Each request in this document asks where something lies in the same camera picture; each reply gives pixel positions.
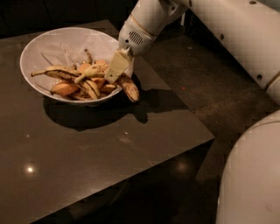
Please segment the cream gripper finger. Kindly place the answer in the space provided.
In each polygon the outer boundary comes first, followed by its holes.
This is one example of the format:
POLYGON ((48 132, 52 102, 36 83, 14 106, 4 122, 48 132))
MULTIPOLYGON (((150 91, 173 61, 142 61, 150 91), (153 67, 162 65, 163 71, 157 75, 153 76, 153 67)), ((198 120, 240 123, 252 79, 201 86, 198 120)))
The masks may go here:
POLYGON ((119 76, 130 66, 132 60, 133 57, 129 47, 116 50, 104 78, 111 84, 115 83, 119 76))

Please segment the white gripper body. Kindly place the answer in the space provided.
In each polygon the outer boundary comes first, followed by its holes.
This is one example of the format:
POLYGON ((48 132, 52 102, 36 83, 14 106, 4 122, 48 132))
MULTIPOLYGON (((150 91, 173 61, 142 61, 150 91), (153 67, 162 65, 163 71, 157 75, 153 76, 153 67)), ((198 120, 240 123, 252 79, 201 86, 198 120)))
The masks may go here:
POLYGON ((157 27, 151 20, 141 20, 130 14, 119 32, 119 46, 129 49, 134 57, 147 52, 157 38, 157 27))

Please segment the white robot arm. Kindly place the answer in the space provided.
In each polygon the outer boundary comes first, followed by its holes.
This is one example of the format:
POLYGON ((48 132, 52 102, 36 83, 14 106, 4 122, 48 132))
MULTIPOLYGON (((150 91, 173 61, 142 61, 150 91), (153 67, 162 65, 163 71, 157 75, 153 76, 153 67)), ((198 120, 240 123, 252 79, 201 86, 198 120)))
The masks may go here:
POLYGON ((187 12, 185 34, 165 31, 137 61, 157 72, 214 134, 203 144, 133 178, 108 224, 215 224, 222 171, 249 126, 278 106, 213 34, 210 20, 187 12))

